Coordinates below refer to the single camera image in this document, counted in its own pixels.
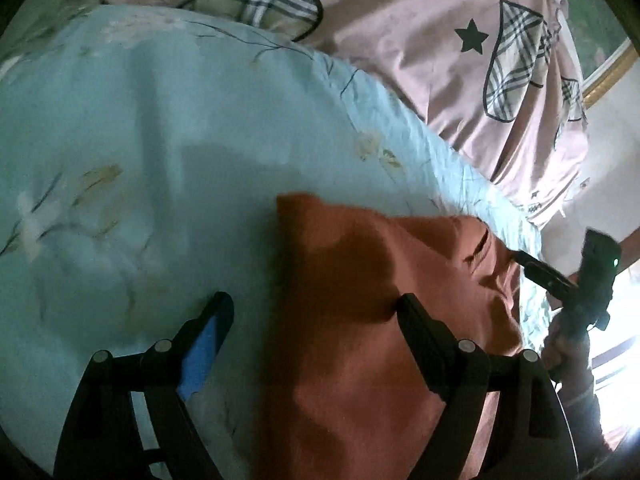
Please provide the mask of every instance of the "white wall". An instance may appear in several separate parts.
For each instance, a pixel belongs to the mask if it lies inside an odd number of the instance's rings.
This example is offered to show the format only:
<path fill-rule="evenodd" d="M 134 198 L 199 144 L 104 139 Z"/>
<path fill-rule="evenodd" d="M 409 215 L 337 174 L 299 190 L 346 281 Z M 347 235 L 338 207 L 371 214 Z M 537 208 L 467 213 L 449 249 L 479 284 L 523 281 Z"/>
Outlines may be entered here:
<path fill-rule="evenodd" d="M 590 137 L 577 183 L 588 185 L 565 202 L 542 231 L 547 261 L 577 270 L 587 227 L 622 240 L 640 226 L 640 61 L 587 110 Z"/>

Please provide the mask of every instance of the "light blue bed sheet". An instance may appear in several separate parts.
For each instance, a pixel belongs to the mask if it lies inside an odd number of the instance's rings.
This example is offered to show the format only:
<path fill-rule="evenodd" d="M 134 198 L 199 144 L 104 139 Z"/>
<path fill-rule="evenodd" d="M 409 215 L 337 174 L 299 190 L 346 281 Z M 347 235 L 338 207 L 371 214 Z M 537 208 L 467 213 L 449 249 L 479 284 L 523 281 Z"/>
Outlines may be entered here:
<path fill-rule="evenodd" d="M 0 423 L 49 470 L 92 353 L 146 349 L 225 290 L 236 323 L 189 408 L 225 477 L 247 478 L 279 193 L 474 215 L 540 253 L 537 229 L 375 79 L 260 30 L 102 6 L 3 68 Z M 523 280 L 520 300 L 539 348 L 544 293 Z"/>

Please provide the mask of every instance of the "star print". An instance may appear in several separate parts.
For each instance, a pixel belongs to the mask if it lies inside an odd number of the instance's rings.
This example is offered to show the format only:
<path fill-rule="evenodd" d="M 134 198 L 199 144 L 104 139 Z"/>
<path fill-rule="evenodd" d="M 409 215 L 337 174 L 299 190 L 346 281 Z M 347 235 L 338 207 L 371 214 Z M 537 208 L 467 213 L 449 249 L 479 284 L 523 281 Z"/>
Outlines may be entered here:
<path fill-rule="evenodd" d="M 482 54 L 482 42 L 489 37 L 488 34 L 478 30 L 474 20 L 470 20 L 466 28 L 457 28 L 456 34 L 462 40 L 462 50 L 460 52 L 473 49 L 478 54 Z"/>

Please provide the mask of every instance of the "orange fabric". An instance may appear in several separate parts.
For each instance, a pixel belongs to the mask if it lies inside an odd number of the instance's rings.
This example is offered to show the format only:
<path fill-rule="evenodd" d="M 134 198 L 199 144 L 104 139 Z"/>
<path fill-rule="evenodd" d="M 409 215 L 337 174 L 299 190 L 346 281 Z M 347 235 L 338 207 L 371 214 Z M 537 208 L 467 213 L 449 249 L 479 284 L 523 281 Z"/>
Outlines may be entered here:
<path fill-rule="evenodd" d="M 443 410 L 393 305 L 413 292 L 430 316 L 485 351 L 520 349 L 518 266 L 476 218 L 386 218 L 302 194 L 278 198 L 289 257 L 255 477 L 404 480 Z M 464 478 L 495 415 L 485 404 Z"/>

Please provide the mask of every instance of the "person's arm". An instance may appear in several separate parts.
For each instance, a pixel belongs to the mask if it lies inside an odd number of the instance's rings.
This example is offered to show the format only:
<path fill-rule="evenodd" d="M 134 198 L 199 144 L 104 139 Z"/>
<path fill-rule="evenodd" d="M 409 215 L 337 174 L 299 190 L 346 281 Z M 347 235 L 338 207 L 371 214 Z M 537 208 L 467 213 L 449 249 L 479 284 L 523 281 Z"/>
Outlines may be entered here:
<path fill-rule="evenodd" d="M 578 468 L 585 471 L 610 453 L 600 425 L 600 405 L 594 393 L 589 363 L 589 337 L 571 341 L 559 333 L 560 319 L 554 318 L 545 339 L 542 361 L 547 369 L 563 364 L 558 397 L 574 439 Z"/>

